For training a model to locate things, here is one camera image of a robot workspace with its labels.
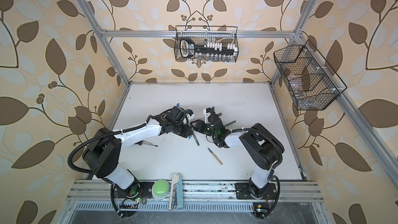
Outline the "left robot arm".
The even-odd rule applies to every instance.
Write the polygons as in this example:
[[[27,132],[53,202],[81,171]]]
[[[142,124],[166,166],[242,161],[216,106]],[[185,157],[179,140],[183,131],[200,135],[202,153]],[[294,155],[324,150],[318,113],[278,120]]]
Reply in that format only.
[[[192,110],[174,106],[158,115],[150,115],[144,123],[130,128],[113,131],[102,128],[94,138],[78,145],[70,153],[68,166],[126,190],[136,182],[136,177],[119,164],[121,152],[145,139],[163,134],[173,133],[188,138],[193,135],[190,126],[193,117]]]

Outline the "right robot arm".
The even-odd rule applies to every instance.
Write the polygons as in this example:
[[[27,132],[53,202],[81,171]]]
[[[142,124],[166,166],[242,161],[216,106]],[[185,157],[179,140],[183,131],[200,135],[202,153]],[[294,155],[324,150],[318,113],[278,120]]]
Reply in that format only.
[[[210,137],[218,148],[244,147],[256,165],[248,192],[255,199],[265,197],[270,181],[276,178],[275,169],[283,161],[283,144],[260,123],[229,130],[214,108],[207,108],[204,116],[204,120],[190,122],[194,131]]]

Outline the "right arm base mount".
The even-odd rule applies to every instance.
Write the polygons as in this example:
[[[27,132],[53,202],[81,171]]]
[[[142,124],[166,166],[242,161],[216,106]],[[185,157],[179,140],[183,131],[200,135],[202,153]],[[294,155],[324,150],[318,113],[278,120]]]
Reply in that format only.
[[[239,200],[276,200],[279,190],[274,183],[258,188],[251,181],[235,184],[236,197]]]

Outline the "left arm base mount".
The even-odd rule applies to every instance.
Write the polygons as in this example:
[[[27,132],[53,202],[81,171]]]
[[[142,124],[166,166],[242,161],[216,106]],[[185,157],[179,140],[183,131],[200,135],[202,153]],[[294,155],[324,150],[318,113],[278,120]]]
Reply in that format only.
[[[135,181],[127,189],[121,189],[119,186],[113,186],[111,193],[117,199],[138,199],[150,198],[152,196],[153,181]]]

